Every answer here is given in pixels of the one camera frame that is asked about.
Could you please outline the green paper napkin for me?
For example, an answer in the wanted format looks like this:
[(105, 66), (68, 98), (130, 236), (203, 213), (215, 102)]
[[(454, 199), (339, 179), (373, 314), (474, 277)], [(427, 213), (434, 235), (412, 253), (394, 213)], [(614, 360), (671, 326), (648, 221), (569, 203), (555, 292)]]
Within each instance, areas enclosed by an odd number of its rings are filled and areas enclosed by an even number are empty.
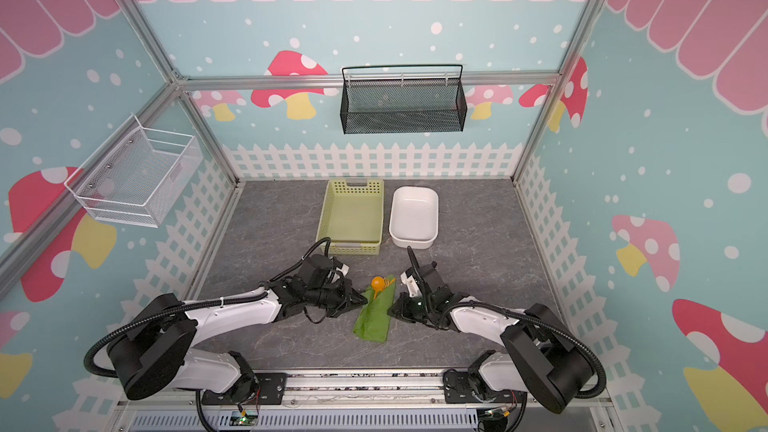
[[(387, 280), (390, 277), (394, 276), (388, 275), (383, 278)], [(376, 299), (373, 299), (371, 284), (363, 293), (368, 299), (368, 303), (361, 309), (353, 328), (354, 335), (359, 339), (377, 343), (387, 341), (390, 327), (388, 311), (394, 303), (395, 282), (381, 292)]]

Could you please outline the orange plastic spoon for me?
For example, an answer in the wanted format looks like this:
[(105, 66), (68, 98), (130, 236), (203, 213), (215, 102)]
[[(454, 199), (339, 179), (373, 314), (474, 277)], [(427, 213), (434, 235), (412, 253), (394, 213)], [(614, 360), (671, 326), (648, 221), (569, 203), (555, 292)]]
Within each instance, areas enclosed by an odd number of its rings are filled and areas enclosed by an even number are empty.
[(378, 295), (385, 291), (388, 287), (388, 281), (381, 277), (376, 276), (371, 280), (371, 288), (373, 290), (373, 299), (376, 299)]

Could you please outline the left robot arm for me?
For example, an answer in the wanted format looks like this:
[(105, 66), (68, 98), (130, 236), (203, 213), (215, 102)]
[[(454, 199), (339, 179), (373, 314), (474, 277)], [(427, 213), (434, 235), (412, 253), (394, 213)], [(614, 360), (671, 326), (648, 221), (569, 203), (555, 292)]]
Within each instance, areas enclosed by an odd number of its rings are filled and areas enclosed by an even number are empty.
[(251, 401), (261, 387), (247, 359), (236, 351), (203, 351), (198, 344), (306, 314), (311, 307), (337, 318), (366, 305), (347, 276), (348, 266), (331, 256), (330, 245), (330, 238), (319, 239), (296, 263), (251, 291), (208, 300), (157, 296), (132, 321), (97, 340), (85, 353), (84, 368), (118, 379), (132, 401), (166, 389)]

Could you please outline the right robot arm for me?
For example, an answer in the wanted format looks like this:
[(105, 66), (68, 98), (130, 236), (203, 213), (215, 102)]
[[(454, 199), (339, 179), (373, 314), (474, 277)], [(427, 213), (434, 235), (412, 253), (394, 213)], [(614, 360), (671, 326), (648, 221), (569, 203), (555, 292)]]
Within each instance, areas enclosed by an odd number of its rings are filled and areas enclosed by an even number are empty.
[(453, 292), (437, 272), (437, 263), (420, 264), (407, 248), (410, 267), (401, 274), (407, 290), (388, 315), (431, 329), (470, 334), (499, 346), (487, 350), (464, 371), (445, 372), (447, 400), (521, 402), (535, 399), (561, 413), (574, 399), (600, 396), (607, 373), (597, 355), (568, 330), (547, 306), (508, 309)]

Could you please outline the green perforated plastic basket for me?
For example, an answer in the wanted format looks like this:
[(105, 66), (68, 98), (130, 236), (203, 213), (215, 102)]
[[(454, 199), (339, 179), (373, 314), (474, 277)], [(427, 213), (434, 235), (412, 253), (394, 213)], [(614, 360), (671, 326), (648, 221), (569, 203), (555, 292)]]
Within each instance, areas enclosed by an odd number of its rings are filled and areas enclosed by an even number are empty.
[(316, 239), (331, 239), (330, 254), (378, 255), (384, 220), (384, 181), (329, 180)]

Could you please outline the white plastic tub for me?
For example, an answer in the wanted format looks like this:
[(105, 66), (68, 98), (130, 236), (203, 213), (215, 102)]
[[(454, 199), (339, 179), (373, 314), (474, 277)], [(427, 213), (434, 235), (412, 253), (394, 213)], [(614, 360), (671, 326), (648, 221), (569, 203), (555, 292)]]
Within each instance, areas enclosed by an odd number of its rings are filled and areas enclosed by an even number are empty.
[(400, 248), (430, 248), (438, 237), (439, 196), (431, 188), (399, 187), (393, 195), (389, 235)]

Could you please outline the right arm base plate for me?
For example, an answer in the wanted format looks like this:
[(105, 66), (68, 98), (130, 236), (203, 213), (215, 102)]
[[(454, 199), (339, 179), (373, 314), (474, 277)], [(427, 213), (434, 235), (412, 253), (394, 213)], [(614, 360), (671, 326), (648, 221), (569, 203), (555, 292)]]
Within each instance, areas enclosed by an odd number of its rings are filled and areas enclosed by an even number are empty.
[(448, 404), (515, 404), (522, 397), (519, 391), (491, 389), (479, 373), (453, 368), (443, 373), (442, 384), (444, 400)]

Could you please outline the aluminium mounting rail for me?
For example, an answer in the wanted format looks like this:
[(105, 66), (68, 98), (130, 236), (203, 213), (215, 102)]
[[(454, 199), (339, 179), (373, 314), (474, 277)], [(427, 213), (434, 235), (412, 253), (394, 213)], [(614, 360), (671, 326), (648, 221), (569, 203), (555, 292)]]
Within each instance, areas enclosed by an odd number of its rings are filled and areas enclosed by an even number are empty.
[(299, 369), (280, 405), (211, 406), (203, 394), (161, 392), (122, 401), (110, 431), (618, 431), (611, 399), (575, 399), (559, 414), (523, 395), (515, 404), (448, 404), (451, 368)]

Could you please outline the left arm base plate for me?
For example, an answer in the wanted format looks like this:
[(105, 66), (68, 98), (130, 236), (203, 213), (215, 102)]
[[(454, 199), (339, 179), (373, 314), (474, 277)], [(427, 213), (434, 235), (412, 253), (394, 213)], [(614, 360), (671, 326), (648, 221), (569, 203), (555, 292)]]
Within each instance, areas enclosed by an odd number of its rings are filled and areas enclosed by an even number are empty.
[(286, 391), (286, 373), (257, 372), (253, 377), (238, 379), (225, 392), (205, 391), (203, 405), (280, 405)]

